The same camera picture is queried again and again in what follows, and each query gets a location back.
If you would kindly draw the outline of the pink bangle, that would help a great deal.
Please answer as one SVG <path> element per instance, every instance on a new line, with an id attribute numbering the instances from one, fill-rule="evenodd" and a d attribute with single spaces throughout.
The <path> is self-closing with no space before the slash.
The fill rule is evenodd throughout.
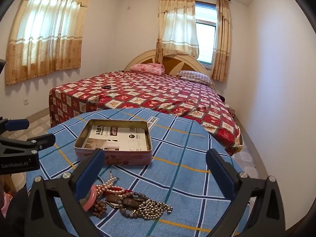
<path id="1" fill-rule="evenodd" d="M 96 198 L 97 198 L 96 185 L 92 185 L 86 197 L 79 201 L 85 212 L 87 212 L 93 206 Z"/>

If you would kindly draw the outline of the red cord charm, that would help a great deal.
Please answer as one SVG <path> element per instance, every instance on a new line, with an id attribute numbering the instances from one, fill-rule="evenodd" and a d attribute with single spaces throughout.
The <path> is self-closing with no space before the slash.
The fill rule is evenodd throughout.
<path id="1" fill-rule="evenodd" d="M 114 194 L 114 195 L 123 195 L 123 194 L 127 194 L 130 193 L 132 190 L 129 189 L 123 189 L 120 187 L 111 187 L 109 189 L 106 189 L 103 192 L 103 195 L 110 195 L 110 194 Z"/>

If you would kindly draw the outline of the printed paper sheet in tin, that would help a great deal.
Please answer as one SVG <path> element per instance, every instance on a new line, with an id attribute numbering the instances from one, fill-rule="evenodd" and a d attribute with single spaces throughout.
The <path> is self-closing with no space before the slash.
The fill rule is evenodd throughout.
<path id="1" fill-rule="evenodd" d="M 92 150 L 148 151 L 144 129 L 96 125 L 91 127 L 81 147 Z"/>

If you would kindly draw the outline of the beige curtain left window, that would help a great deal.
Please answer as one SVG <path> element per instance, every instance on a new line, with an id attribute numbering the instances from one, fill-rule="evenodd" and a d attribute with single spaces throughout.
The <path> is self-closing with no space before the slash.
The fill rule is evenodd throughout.
<path id="1" fill-rule="evenodd" d="M 8 38 L 7 85 L 81 67 L 89 0 L 23 0 Z"/>

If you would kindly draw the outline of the beige curtain window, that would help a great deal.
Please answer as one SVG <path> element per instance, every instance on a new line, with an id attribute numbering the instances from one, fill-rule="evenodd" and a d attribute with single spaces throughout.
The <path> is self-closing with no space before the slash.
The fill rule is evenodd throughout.
<path id="1" fill-rule="evenodd" d="M 89 0 L 23 0 L 8 38 L 7 85 L 81 67 Z"/>
<path id="2" fill-rule="evenodd" d="M 199 56 L 196 0 L 159 0 L 155 62 L 169 55 Z"/>

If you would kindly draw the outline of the pink metal tin box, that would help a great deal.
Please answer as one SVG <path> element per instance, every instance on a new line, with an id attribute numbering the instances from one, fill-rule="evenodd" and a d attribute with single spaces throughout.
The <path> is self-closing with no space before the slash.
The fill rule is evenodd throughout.
<path id="1" fill-rule="evenodd" d="M 97 149 L 104 151 L 106 165 L 149 165 L 153 157 L 153 147 L 147 122 L 89 120 L 79 134 L 74 150 L 82 162 Z"/>

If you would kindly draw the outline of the blue plaid tablecloth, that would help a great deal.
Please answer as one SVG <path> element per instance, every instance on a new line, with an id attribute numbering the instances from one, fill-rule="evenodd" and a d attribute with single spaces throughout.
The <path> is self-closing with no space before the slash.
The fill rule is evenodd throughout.
<path id="1" fill-rule="evenodd" d="M 230 201 L 221 193 L 207 168 L 206 151 L 214 148 L 236 171 L 241 168 L 196 121 L 149 109 L 88 112 L 49 129 L 56 143 L 39 153 L 40 168 L 27 173 L 27 187 L 36 176 L 54 179 L 73 171 L 79 163 L 74 143 L 91 119 L 149 122 L 153 145 L 151 164 L 105 166 L 99 172 L 99 180 L 106 181 L 113 174 L 118 177 L 118 186 L 172 207 L 172 213 L 164 213 L 155 221 L 129 219 L 118 210 L 108 208 L 103 218 L 91 217 L 103 236 L 206 236 L 211 231 Z"/>

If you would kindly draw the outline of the red patterned bedspread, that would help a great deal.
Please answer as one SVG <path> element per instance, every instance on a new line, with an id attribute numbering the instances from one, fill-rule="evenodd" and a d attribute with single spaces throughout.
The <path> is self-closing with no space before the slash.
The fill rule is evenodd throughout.
<path id="1" fill-rule="evenodd" d="M 62 84 L 49 92 L 51 126 L 85 112 L 132 108 L 192 119 L 230 155 L 243 148 L 241 130 L 220 95 L 197 82 L 168 74 L 117 71 Z"/>

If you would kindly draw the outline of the beige curtain right side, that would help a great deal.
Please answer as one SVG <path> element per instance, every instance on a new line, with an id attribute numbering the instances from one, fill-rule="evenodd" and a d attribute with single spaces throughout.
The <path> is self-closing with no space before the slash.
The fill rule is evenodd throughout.
<path id="1" fill-rule="evenodd" d="M 227 82 L 231 54 L 231 16 L 228 0 L 217 0 L 217 23 L 212 61 L 212 79 Z"/>

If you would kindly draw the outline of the pink floral pillow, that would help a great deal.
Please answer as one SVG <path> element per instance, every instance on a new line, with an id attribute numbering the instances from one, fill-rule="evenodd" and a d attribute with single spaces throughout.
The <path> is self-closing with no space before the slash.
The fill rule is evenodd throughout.
<path id="1" fill-rule="evenodd" d="M 165 74 L 165 67 L 162 64 L 157 63 L 139 63 L 134 64 L 130 67 L 131 72 L 139 72 L 139 73 L 149 73 L 153 75 L 164 75 Z"/>

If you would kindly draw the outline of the purple plaid pillow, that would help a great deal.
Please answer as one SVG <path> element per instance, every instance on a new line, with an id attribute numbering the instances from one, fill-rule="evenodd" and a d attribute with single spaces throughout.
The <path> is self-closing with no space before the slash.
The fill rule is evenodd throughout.
<path id="1" fill-rule="evenodd" d="M 195 82 L 204 83 L 209 86 L 213 84 L 209 76 L 200 72 L 184 70 L 180 71 L 177 75 L 181 78 L 190 79 L 190 81 L 194 80 Z"/>

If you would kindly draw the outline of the cream wooden headboard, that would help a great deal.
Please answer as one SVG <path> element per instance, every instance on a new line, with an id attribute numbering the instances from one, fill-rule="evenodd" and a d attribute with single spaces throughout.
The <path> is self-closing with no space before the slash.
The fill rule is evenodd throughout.
<path id="1" fill-rule="evenodd" d="M 155 60 L 155 50 L 140 54 L 126 66 L 124 71 L 129 71 L 134 64 L 149 64 Z M 176 76 L 180 71 L 195 71 L 210 76 L 209 71 L 195 58 L 189 55 L 170 55 L 163 57 L 162 65 L 165 73 Z"/>

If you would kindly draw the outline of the beige curtain centre window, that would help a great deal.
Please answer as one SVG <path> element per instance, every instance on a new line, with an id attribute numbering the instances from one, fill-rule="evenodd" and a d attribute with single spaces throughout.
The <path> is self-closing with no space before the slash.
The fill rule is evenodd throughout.
<path id="1" fill-rule="evenodd" d="M 169 55 L 199 56 L 196 0 L 159 0 L 155 62 Z"/>

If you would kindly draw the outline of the window with white frame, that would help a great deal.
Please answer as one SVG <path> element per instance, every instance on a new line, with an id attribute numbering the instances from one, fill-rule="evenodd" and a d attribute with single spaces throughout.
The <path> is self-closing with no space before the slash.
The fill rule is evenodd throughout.
<path id="1" fill-rule="evenodd" d="M 210 3 L 196 3 L 196 27 L 199 45 L 198 61 L 206 68 L 212 67 L 216 37 L 217 9 Z"/>

